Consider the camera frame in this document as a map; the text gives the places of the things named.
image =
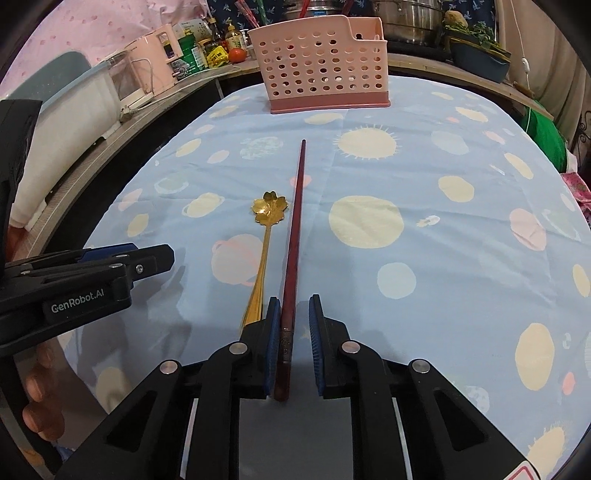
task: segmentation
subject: chopstick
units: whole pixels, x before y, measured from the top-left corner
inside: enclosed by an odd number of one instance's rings
[[[306,161],[306,141],[301,141],[300,163],[295,184],[295,198],[291,214],[290,244],[285,268],[283,305],[281,306],[279,355],[275,376],[274,398],[285,401],[290,396],[291,356],[294,345],[294,326],[296,319],[297,267],[300,253],[301,203],[304,189],[304,163]]]
[[[260,25],[258,24],[258,21],[256,21],[254,13],[252,13],[252,10],[244,0],[238,0],[234,5],[240,10],[240,13],[244,15],[246,20],[248,20],[252,28],[259,28]]]
[[[308,11],[309,6],[310,6],[310,0],[304,0],[304,4],[302,4],[302,6],[301,6],[300,18],[304,18],[306,16],[306,12]]]

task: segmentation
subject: power cord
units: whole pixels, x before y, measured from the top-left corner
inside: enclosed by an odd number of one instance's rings
[[[517,21],[517,14],[515,13],[515,5],[513,5],[513,0],[511,1],[511,9],[513,10],[513,18],[515,19],[515,26],[517,27],[517,33],[519,35],[519,43],[521,43],[521,52],[523,53],[523,57],[521,59],[521,63],[523,64],[523,69],[525,71],[525,81],[527,82],[527,88],[531,91],[530,87],[530,63],[527,61],[525,57],[525,48],[523,46],[523,38],[521,37],[521,29],[519,28],[519,22]],[[530,129],[530,120],[531,120],[531,108],[528,107],[527,110],[527,125],[525,127],[525,133]]]
[[[232,66],[232,69],[230,70],[230,72],[235,72],[237,70],[240,70],[240,67],[238,65],[233,65]],[[198,87],[202,83],[206,83],[206,82],[209,82],[211,80],[215,80],[215,79],[218,79],[220,77],[226,76],[228,73],[229,73],[228,70],[226,70],[225,72],[221,72],[221,73],[218,73],[216,75],[211,75],[211,76],[208,76],[208,77],[205,77],[205,78],[201,78],[201,79],[197,80],[194,83],[191,83],[189,85],[185,85],[184,87],[179,88],[176,92],[170,93],[167,96],[164,96],[162,98],[158,98],[158,99],[154,100],[153,102],[150,102],[150,103],[148,103],[146,105],[143,105],[143,106],[140,106],[140,107],[137,107],[137,108],[129,108],[128,106],[124,106],[121,109],[121,121],[122,122],[126,122],[127,120],[130,120],[134,115],[138,114],[142,110],[145,110],[147,108],[150,108],[150,107],[154,106],[156,103],[160,103],[160,102],[163,102],[164,100],[168,100],[169,98],[171,98],[171,97],[173,97],[173,96],[181,93],[183,90],[186,90],[188,88]]]

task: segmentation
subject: pink plastic basket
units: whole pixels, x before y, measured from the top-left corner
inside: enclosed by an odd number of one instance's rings
[[[248,32],[271,113],[390,106],[379,18],[325,15]]]

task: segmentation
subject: bottle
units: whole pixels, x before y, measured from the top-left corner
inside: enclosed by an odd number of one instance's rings
[[[228,51],[228,45],[217,27],[216,19],[209,17],[207,23],[209,24],[209,29],[212,31],[212,41],[219,43],[226,51]]]
[[[246,42],[242,33],[236,30],[236,27],[232,25],[232,21],[228,21],[228,33],[226,33],[226,44],[228,44],[228,51],[233,48],[241,48],[246,50]]]

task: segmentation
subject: chopsticks in holder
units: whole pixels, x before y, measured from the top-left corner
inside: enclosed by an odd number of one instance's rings
[[[310,0],[304,0],[304,3],[301,6],[300,18],[304,18],[306,16],[306,12],[308,11],[309,6],[310,6]]]
[[[244,0],[238,0],[234,5],[236,5],[237,9],[240,10],[240,13],[248,20],[252,28],[259,28],[260,25],[258,24],[258,21],[256,21],[254,13],[252,13],[252,10]]]

